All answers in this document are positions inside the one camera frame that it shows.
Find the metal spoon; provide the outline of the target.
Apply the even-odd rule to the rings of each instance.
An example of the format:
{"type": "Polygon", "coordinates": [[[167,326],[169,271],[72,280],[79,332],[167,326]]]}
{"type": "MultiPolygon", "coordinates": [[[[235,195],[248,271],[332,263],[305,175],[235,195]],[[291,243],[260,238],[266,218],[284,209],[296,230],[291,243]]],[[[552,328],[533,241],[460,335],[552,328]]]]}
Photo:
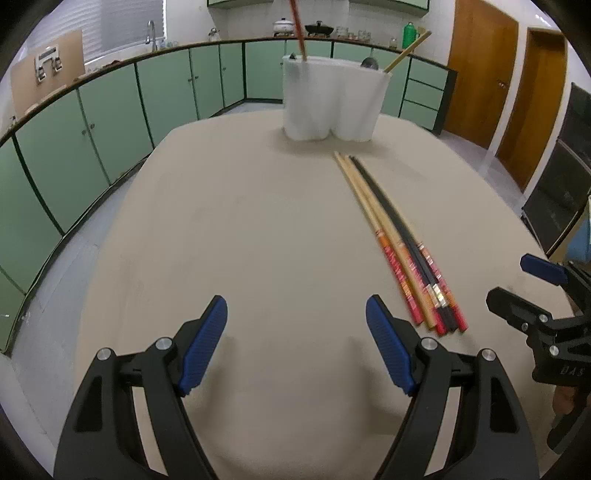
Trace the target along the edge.
{"type": "Polygon", "coordinates": [[[363,59],[361,66],[370,70],[379,70],[379,63],[374,57],[367,57],[363,59]]]}

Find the red-handled wooden chopstick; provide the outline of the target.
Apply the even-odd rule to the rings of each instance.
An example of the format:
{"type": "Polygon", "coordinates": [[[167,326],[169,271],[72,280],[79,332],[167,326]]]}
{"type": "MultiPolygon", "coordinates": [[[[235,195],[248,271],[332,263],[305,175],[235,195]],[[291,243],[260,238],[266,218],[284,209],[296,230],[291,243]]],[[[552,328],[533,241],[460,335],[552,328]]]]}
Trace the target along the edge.
{"type": "Polygon", "coordinates": [[[305,49],[305,40],[304,40],[304,28],[301,25],[301,16],[300,11],[298,11],[297,7],[297,0],[290,0],[290,12],[293,16],[294,21],[294,33],[297,37],[298,46],[300,47],[301,51],[301,59],[303,61],[308,60],[307,49],[305,49]]]}

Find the white utensil holder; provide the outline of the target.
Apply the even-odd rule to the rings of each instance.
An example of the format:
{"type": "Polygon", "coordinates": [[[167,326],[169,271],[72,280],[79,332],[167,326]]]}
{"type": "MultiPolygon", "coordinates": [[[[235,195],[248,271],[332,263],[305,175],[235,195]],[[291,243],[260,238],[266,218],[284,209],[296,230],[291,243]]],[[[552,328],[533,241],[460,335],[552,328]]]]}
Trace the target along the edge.
{"type": "Polygon", "coordinates": [[[373,137],[391,74],[360,62],[283,56],[283,131],[294,141],[368,142],[373,137]]]}

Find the brown wooden door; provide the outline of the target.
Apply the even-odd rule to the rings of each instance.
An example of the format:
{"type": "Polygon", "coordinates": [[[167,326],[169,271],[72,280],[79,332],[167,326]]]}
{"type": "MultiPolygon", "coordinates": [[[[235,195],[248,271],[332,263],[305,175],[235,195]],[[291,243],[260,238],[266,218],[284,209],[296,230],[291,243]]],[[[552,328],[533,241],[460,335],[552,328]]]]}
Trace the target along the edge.
{"type": "Polygon", "coordinates": [[[563,34],[530,28],[520,83],[497,158],[521,190],[533,177],[559,112],[567,72],[563,34]]]}
{"type": "Polygon", "coordinates": [[[488,148],[512,80],[519,23],[486,1],[458,1],[448,66],[457,72],[444,128],[488,148]]]}

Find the window blind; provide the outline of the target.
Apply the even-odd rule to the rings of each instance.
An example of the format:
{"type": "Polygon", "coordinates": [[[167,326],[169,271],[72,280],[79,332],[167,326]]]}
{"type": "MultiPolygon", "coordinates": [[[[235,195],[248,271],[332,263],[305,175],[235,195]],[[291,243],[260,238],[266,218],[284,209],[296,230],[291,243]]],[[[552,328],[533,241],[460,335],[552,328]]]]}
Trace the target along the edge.
{"type": "Polygon", "coordinates": [[[86,61],[131,45],[143,44],[152,22],[156,38],[164,36],[164,5],[157,0],[62,1],[32,30],[27,52],[48,46],[62,35],[82,31],[86,61]]]}

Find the green thermos bottle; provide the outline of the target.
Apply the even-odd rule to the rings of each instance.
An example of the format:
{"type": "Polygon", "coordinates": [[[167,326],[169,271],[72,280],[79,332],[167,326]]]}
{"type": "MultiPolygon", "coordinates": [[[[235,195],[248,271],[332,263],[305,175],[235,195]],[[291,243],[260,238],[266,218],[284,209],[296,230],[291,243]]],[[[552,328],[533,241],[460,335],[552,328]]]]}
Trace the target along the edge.
{"type": "Polygon", "coordinates": [[[418,38],[418,30],[413,22],[409,22],[403,29],[403,43],[402,48],[407,49],[411,46],[418,38]]]}

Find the black oven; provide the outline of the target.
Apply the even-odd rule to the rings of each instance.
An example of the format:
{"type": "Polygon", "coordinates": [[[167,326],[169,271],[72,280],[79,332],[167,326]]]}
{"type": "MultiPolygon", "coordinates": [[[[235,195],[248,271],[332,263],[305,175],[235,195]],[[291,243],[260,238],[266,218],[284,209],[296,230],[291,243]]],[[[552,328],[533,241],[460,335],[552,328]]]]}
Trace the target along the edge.
{"type": "Polygon", "coordinates": [[[571,85],[562,128],[546,167],[522,208],[522,220],[545,254],[580,217],[590,194],[590,94],[571,85]]]}

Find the red-patterned wooden chopstick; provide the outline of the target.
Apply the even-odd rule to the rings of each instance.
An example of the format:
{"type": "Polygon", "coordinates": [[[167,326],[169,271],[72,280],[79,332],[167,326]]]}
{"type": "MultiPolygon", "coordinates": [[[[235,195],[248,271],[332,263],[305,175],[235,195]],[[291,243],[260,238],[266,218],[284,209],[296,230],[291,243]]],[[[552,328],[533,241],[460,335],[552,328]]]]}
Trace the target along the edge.
{"type": "Polygon", "coordinates": [[[356,200],[358,201],[360,207],[363,210],[363,214],[366,216],[367,221],[370,224],[370,227],[374,230],[377,242],[380,244],[381,249],[383,250],[385,257],[390,265],[390,268],[393,272],[394,278],[397,279],[399,287],[401,289],[401,293],[405,297],[408,309],[410,314],[413,318],[413,321],[416,325],[421,325],[424,320],[424,314],[417,302],[418,297],[413,292],[413,289],[410,285],[410,282],[407,278],[406,273],[402,267],[401,262],[399,261],[390,240],[388,239],[386,232],[381,225],[381,222],[377,218],[377,214],[374,212],[373,208],[370,207],[370,203],[363,194],[358,181],[353,179],[353,172],[346,166],[346,159],[342,157],[339,152],[334,152],[335,161],[337,161],[339,168],[342,170],[342,174],[345,175],[346,180],[349,183],[349,188],[352,189],[353,193],[356,196],[356,200]]]}

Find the white cooking pot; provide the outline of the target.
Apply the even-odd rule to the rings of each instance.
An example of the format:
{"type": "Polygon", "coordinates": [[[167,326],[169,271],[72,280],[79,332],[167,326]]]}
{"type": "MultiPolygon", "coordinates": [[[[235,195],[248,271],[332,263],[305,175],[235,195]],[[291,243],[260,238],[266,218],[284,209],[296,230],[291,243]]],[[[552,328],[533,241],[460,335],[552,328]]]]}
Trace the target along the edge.
{"type": "Polygon", "coordinates": [[[287,18],[280,18],[273,22],[273,36],[274,37],[293,37],[296,32],[294,21],[287,18]]]}

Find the black wok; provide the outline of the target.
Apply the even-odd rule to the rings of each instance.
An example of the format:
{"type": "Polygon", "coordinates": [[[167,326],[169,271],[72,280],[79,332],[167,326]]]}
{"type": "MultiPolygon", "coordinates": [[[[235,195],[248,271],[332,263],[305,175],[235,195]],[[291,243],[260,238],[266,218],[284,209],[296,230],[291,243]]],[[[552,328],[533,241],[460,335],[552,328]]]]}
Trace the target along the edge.
{"type": "Polygon", "coordinates": [[[322,21],[317,21],[315,23],[307,24],[304,26],[305,32],[310,37],[321,37],[321,38],[329,38],[332,35],[335,28],[325,24],[322,21]]]}

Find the cardboard panel with brackets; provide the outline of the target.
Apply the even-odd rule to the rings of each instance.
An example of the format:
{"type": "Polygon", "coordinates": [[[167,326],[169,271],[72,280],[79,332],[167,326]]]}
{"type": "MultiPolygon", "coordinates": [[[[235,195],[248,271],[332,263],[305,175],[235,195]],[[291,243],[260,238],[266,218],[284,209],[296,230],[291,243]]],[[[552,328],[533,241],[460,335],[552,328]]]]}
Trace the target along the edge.
{"type": "Polygon", "coordinates": [[[16,118],[85,74],[82,31],[73,30],[36,48],[10,70],[16,118]]]}

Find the light wooden chopstick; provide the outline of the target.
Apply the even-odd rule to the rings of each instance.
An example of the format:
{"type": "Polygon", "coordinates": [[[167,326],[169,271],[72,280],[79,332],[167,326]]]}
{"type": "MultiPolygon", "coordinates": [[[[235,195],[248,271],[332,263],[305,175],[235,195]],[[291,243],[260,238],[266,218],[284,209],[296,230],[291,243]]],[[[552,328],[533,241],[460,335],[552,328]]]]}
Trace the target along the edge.
{"type": "Polygon", "coordinates": [[[410,46],[403,50],[400,55],[394,59],[388,66],[384,67],[383,72],[389,74],[394,68],[396,68],[405,58],[412,54],[420,45],[422,45],[430,36],[432,32],[427,30],[418,39],[416,39],[410,46]]]}

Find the chrome sink faucet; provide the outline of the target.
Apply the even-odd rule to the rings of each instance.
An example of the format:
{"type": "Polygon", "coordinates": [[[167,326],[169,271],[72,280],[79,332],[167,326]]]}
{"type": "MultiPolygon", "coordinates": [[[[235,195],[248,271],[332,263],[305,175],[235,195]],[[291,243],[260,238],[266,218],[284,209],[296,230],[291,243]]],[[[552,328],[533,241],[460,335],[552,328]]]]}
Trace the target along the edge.
{"type": "Polygon", "coordinates": [[[153,20],[149,20],[146,25],[146,39],[145,44],[150,46],[152,52],[156,52],[157,47],[157,37],[156,37],[156,27],[153,20]]]}

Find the green lower kitchen cabinets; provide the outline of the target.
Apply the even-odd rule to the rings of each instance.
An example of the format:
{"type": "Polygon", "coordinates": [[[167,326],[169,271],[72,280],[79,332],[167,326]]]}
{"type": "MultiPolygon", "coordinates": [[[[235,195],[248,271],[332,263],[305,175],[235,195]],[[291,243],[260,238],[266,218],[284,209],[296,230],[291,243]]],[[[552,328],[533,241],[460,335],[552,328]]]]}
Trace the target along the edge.
{"type": "Polygon", "coordinates": [[[280,102],[296,40],[177,47],[109,66],[25,115],[1,140],[1,347],[50,258],[174,128],[280,102]]]}

